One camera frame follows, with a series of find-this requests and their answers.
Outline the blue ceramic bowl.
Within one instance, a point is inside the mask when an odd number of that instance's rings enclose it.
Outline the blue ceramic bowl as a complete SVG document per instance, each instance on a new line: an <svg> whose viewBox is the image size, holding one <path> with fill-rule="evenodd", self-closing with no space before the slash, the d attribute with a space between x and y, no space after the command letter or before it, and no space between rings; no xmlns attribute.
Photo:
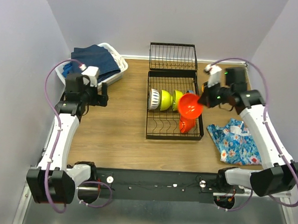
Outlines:
<svg viewBox="0 0 298 224"><path fill-rule="evenodd" d="M188 93L188 94L195 94L195 92L193 90L187 90L186 93Z"/></svg>

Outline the red orange bowl stack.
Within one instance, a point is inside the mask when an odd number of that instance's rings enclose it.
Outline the red orange bowl stack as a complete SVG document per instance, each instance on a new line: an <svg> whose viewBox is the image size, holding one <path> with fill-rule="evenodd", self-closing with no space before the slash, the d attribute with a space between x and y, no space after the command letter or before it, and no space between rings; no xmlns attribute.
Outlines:
<svg viewBox="0 0 298 224"><path fill-rule="evenodd" d="M199 102L199 96L194 93L184 94L178 103L178 111L181 116L187 119L198 118L204 110Z"/></svg>

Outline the lime green plain bowl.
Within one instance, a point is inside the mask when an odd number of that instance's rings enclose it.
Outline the lime green plain bowl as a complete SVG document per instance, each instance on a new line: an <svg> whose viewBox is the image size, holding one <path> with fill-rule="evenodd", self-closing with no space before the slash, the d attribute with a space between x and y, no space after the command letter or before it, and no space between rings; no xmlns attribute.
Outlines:
<svg viewBox="0 0 298 224"><path fill-rule="evenodd" d="M178 103L182 96L183 96L183 92L178 91L178 90L174 90L174 92L172 93L172 109L173 109L173 111L178 110Z"/></svg>

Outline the black wire dish rack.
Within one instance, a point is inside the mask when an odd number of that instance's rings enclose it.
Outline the black wire dish rack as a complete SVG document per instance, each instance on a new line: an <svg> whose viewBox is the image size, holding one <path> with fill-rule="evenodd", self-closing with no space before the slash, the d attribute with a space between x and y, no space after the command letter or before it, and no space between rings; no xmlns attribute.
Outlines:
<svg viewBox="0 0 298 224"><path fill-rule="evenodd" d="M200 141L203 120L188 124L179 114L179 100L198 94L195 45L151 42L148 72L146 138Z"/></svg>

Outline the lime bowl ribbed white outside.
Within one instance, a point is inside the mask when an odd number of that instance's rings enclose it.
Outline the lime bowl ribbed white outside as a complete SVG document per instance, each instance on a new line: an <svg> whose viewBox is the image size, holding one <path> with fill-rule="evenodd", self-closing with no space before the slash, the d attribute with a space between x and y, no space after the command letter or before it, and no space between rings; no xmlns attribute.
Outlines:
<svg viewBox="0 0 298 224"><path fill-rule="evenodd" d="M151 89L148 93L148 109L160 111L167 110L172 106L173 99L171 94L166 90L158 91L156 89Z"/></svg>

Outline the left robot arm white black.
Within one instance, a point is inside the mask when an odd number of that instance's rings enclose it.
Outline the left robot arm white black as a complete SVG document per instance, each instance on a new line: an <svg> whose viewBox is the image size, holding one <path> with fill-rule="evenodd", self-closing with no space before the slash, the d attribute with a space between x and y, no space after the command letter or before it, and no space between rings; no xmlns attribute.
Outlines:
<svg viewBox="0 0 298 224"><path fill-rule="evenodd" d="M94 87L92 76L69 74L64 97L55 106L55 119L46 151L35 169L29 169L26 180L36 203L70 204L75 189L92 186L98 176L91 161L77 162L67 168L72 139L90 106L107 106L108 86Z"/></svg>

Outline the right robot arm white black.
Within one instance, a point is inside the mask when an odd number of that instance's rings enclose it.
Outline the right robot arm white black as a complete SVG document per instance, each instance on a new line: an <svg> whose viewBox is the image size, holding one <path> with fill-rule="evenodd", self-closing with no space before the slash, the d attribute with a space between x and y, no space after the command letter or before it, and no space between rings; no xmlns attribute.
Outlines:
<svg viewBox="0 0 298 224"><path fill-rule="evenodd" d="M199 103L208 108L230 104L248 127L261 157L262 170L223 168L218 171L216 188L226 192L233 185L250 188L258 196L281 193L298 186L298 162L284 148L266 109L260 92L248 90L243 67L225 70L217 65L207 65L209 75L202 86Z"/></svg>

